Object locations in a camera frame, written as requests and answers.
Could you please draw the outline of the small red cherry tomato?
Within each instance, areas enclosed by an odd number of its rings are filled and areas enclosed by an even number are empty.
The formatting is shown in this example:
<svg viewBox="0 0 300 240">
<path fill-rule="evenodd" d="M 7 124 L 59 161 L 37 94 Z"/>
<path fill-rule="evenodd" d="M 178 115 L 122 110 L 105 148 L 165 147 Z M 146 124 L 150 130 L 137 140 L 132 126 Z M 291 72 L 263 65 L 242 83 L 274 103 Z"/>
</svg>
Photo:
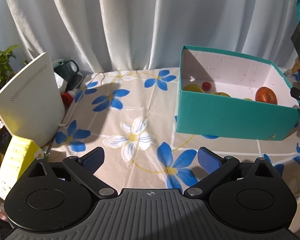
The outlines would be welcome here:
<svg viewBox="0 0 300 240">
<path fill-rule="evenodd" d="M 205 91 L 205 92 L 209 92 L 210 90 L 212 89 L 212 85 L 210 82 L 203 82 L 202 83 L 202 90 Z"/>
</svg>

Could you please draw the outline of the large red apple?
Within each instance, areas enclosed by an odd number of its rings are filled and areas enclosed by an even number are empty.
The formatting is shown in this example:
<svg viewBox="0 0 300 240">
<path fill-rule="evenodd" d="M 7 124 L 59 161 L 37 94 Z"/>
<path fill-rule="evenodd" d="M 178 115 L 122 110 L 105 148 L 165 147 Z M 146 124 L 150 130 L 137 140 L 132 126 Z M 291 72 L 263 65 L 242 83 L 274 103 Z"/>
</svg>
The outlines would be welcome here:
<svg viewBox="0 0 300 240">
<path fill-rule="evenodd" d="M 257 90 L 255 101 L 277 105 L 276 94 L 268 87 L 261 87 Z"/>
</svg>

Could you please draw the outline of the teal cardboard box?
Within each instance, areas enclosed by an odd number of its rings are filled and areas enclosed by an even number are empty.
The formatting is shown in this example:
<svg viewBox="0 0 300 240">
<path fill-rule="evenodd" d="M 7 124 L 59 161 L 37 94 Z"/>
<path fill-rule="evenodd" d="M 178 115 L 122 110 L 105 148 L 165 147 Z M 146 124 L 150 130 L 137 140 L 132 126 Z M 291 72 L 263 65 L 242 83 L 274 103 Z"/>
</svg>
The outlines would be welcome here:
<svg viewBox="0 0 300 240">
<path fill-rule="evenodd" d="M 183 91 L 185 85 L 209 92 Z M 255 101 L 261 87 L 270 88 L 277 105 Z M 300 120 L 292 85 L 271 61 L 233 51 L 184 45 L 179 63 L 177 132 L 239 139 L 283 140 Z M 211 95 L 224 92 L 231 97 Z"/>
</svg>

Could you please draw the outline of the yellow box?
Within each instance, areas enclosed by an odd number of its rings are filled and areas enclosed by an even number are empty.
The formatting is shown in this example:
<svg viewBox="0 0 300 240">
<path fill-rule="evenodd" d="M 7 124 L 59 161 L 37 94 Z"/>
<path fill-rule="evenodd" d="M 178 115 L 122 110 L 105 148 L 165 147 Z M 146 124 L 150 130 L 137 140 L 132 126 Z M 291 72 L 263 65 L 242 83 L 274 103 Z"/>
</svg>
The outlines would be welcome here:
<svg viewBox="0 0 300 240">
<path fill-rule="evenodd" d="M 5 200 L 17 180 L 44 151 L 32 140 L 13 136 L 0 167 L 0 198 Z"/>
</svg>

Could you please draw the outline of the floral blue flower tablecloth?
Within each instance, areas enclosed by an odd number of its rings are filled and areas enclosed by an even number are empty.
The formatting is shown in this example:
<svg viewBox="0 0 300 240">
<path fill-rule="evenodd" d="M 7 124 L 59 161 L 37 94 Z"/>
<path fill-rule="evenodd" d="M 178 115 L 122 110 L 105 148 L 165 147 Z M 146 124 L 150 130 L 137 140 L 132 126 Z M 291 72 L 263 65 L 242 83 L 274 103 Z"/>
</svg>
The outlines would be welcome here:
<svg viewBox="0 0 300 240">
<path fill-rule="evenodd" d="M 300 120 L 283 141 L 178 133 L 178 80 L 175 68 L 87 76 L 48 160 L 82 156 L 100 146 L 105 161 L 96 175 L 120 191 L 126 187 L 185 190 L 206 176 L 197 158 L 201 147 L 246 162 L 264 157 L 296 198 L 298 209 L 290 229 L 300 237 Z"/>
</svg>

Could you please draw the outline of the red white small toy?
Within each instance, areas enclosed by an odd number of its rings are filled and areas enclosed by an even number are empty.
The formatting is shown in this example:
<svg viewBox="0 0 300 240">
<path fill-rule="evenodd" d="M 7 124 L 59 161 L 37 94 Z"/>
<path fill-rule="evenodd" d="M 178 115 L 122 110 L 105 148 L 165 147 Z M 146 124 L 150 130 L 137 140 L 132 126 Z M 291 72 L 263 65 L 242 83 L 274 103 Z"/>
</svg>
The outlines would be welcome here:
<svg viewBox="0 0 300 240">
<path fill-rule="evenodd" d="M 61 94 L 62 102 L 63 102 L 65 108 L 69 108 L 71 106 L 75 95 L 76 95 L 76 92 L 74 92 L 72 90 Z"/>
</svg>

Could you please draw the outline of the red yellow apple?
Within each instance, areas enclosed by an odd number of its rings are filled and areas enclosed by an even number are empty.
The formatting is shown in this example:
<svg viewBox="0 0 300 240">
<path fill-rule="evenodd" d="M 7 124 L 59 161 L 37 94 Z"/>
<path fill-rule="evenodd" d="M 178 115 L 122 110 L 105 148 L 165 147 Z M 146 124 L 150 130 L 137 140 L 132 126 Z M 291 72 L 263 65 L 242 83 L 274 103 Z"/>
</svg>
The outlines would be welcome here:
<svg viewBox="0 0 300 240">
<path fill-rule="evenodd" d="M 211 92 L 211 95 L 219 95 L 219 96 L 225 96 L 225 97 L 231 97 L 229 94 L 224 92 Z"/>
</svg>

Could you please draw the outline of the white router device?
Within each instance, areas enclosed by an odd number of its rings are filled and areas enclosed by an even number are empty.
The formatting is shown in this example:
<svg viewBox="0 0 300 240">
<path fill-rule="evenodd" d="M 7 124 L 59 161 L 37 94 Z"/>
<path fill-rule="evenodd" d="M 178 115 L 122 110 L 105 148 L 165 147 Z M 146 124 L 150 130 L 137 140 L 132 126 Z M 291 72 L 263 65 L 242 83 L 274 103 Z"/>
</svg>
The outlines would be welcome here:
<svg viewBox="0 0 300 240">
<path fill-rule="evenodd" d="M 58 131 L 65 107 L 51 56 L 44 52 L 0 90 L 0 120 L 11 135 L 47 144 Z"/>
</svg>

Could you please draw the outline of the yellow green pear left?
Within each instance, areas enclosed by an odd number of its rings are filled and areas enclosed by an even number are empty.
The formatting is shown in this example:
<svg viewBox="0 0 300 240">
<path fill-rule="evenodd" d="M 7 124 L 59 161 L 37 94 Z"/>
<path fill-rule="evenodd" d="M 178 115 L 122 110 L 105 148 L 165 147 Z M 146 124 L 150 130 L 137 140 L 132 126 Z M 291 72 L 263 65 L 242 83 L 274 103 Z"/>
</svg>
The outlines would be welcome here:
<svg viewBox="0 0 300 240">
<path fill-rule="evenodd" d="M 202 90 L 201 87 L 199 87 L 197 84 L 195 83 L 191 83 L 188 85 L 185 85 L 183 87 L 183 91 L 188 91 L 188 92 L 197 92 L 197 93 L 204 93 L 204 91 Z"/>
</svg>

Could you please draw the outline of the dark green mug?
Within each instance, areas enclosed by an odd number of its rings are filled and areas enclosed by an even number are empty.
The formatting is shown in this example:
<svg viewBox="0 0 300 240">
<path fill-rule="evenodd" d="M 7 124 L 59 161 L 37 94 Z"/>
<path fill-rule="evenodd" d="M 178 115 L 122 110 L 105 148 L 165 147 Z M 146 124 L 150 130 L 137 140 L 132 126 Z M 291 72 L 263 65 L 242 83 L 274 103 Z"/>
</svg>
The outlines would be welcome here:
<svg viewBox="0 0 300 240">
<path fill-rule="evenodd" d="M 54 72 L 67 82 L 66 90 L 74 90 L 81 85 L 83 76 L 74 60 L 58 59 L 52 62 L 52 66 Z"/>
</svg>

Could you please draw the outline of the white curtain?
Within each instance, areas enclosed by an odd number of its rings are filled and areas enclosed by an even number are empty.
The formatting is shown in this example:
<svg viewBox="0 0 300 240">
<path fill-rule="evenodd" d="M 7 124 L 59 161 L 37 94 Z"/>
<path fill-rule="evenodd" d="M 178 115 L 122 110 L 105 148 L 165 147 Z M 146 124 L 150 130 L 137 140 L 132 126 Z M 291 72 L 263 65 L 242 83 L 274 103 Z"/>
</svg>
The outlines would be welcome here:
<svg viewBox="0 0 300 240">
<path fill-rule="evenodd" d="M 182 46 L 249 54 L 289 68 L 297 0 L 0 0 L 12 67 L 43 52 L 85 73 L 177 67 Z"/>
</svg>

